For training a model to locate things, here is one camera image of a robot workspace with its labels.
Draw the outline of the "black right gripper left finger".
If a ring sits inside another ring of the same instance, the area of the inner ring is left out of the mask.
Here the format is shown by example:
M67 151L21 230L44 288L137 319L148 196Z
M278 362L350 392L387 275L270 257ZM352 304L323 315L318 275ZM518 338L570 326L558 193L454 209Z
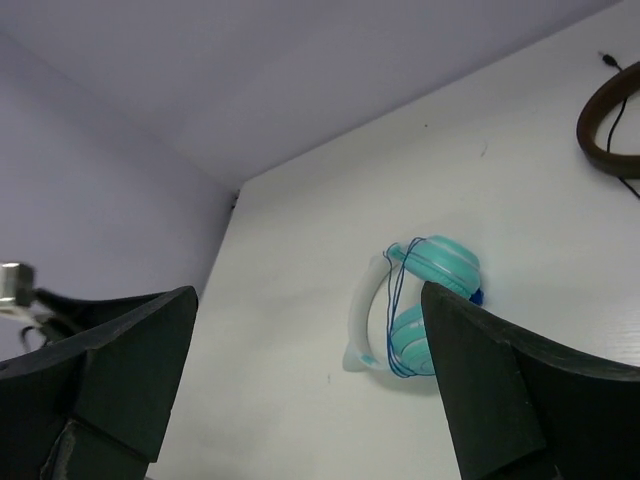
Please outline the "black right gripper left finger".
M157 461L198 310L191 286L1 364L4 479L142 479Z

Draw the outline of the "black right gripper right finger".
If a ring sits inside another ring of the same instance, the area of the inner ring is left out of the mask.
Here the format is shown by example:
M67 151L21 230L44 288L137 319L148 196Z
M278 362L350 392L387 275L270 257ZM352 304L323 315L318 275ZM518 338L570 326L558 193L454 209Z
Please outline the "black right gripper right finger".
M501 319L445 287L421 291L464 479L636 479L639 370Z

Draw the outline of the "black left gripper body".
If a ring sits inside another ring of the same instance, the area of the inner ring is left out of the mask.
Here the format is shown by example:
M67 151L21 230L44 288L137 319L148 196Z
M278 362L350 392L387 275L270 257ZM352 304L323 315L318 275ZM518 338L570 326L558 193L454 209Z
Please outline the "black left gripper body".
M163 292L108 300L80 300L46 289L36 289L34 300L47 309L48 313L38 314L35 326L23 327L19 332L19 339L23 349L30 350L27 335L30 331L38 331L44 337L40 345L44 348L116 319L161 295Z

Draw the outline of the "teal cat-ear headphones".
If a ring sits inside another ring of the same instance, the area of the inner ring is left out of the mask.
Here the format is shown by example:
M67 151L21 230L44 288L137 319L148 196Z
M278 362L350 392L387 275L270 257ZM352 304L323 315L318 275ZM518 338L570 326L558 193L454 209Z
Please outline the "teal cat-ear headphones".
M393 243L371 259L356 287L342 360L345 371L376 370L402 379L435 374L421 305L400 308L408 274L439 284L477 306L484 303L479 259L463 245L442 235ZM370 310L379 289L386 293L384 350L380 354L369 337Z

